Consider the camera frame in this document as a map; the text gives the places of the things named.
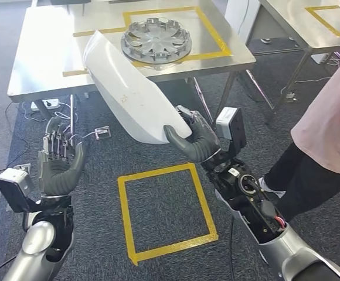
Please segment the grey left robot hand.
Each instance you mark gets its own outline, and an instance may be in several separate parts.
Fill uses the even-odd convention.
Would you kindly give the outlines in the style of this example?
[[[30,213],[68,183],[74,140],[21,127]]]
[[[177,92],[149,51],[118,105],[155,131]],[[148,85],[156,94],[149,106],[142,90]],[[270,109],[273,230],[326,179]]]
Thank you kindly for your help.
[[[85,166],[87,150],[82,142],[76,147],[64,134],[61,118],[48,121],[42,149],[38,153],[39,189],[45,197],[67,196],[79,184]]]

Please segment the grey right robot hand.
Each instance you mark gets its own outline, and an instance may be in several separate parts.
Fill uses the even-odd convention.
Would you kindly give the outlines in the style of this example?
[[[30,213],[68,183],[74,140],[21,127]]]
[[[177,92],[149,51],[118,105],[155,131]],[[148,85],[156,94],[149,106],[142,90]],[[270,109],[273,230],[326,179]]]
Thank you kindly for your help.
[[[218,137],[199,111],[190,110],[182,105],[178,105],[176,108],[191,129],[192,142],[181,138],[171,125],[164,125],[164,133],[171,145],[196,163],[211,159],[221,150]]]

